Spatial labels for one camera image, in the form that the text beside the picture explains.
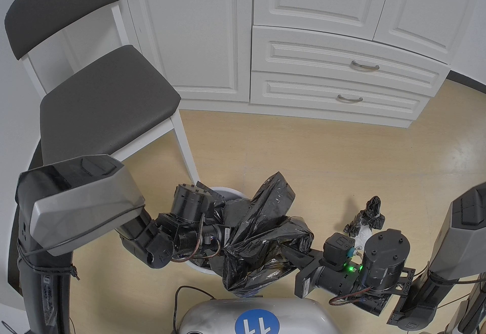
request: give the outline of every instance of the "wooden floor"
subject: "wooden floor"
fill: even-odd
[[[409,129],[252,114],[181,111],[201,180],[252,197],[281,171],[296,193],[289,215],[302,216],[315,233],[313,247],[351,221],[374,195],[382,200],[385,228],[411,243],[407,266],[421,270],[450,202],[486,181],[486,95],[447,81]],[[176,185],[189,182],[172,133],[125,161],[156,217],[171,208]],[[231,298],[221,278],[185,264],[149,269],[122,247],[118,234],[75,251],[81,281],[72,281],[71,317],[78,334],[169,334],[173,296],[180,285]],[[291,297],[295,272],[265,288],[266,297]],[[467,294],[458,285],[446,301]],[[399,333],[387,326],[398,297],[381,316],[351,305],[331,307],[331,295],[314,290],[344,334]],[[204,295],[185,290],[180,317]],[[431,333],[444,330],[457,303],[439,309]]]

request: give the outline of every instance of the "crumpled plastic bag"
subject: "crumpled plastic bag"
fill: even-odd
[[[277,172],[253,199],[228,200],[223,205],[223,222],[232,232],[222,255],[210,258],[209,264],[228,291],[253,296],[294,271],[295,266],[282,256],[283,243],[309,252],[314,235],[302,218],[286,216],[294,199],[294,191]]]
[[[355,238],[363,226],[371,229],[381,230],[385,223],[385,216],[380,213],[381,200],[379,197],[372,197],[366,203],[366,209],[356,214],[354,220],[344,227],[344,232]]]

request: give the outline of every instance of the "black baseboard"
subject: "black baseboard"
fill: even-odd
[[[482,92],[483,94],[486,94],[486,85],[483,83],[480,83],[474,79],[471,79],[470,77],[467,77],[465,75],[462,75],[458,72],[454,72],[451,70],[449,74],[447,75],[447,78],[449,80],[452,80],[453,82],[462,84],[464,86],[470,87],[475,89],[476,91]]]
[[[42,164],[43,164],[42,151],[40,148],[40,141],[39,141],[39,144],[37,144],[37,148],[33,153],[32,160],[29,165],[29,169],[41,167]],[[17,268],[18,212],[19,212],[19,208],[17,205],[17,209],[15,210],[14,224],[12,225],[12,233],[10,235],[10,246],[9,246],[8,263],[7,263],[7,281],[12,286],[13,289],[15,289],[19,294],[22,295],[21,278]]]

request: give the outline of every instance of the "drawer handle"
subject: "drawer handle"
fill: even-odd
[[[363,65],[363,64],[358,64],[356,61],[351,61],[351,65],[355,66],[355,67],[358,67],[358,68],[362,68],[364,70],[379,70],[380,69],[380,66],[379,65],[375,65],[374,67],[370,66],[370,65]]]
[[[348,99],[348,98],[345,98],[343,95],[339,94],[337,96],[338,99],[340,100],[344,100],[346,102],[353,102],[353,103],[357,103],[357,102],[362,102],[363,101],[363,98],[359,98],[359,99]]]

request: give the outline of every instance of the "blue circle logo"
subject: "blue circle logo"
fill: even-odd
[[[249,310],[242,313],[235,323],[236,334],[278,334],[280,322],[267,310]]]

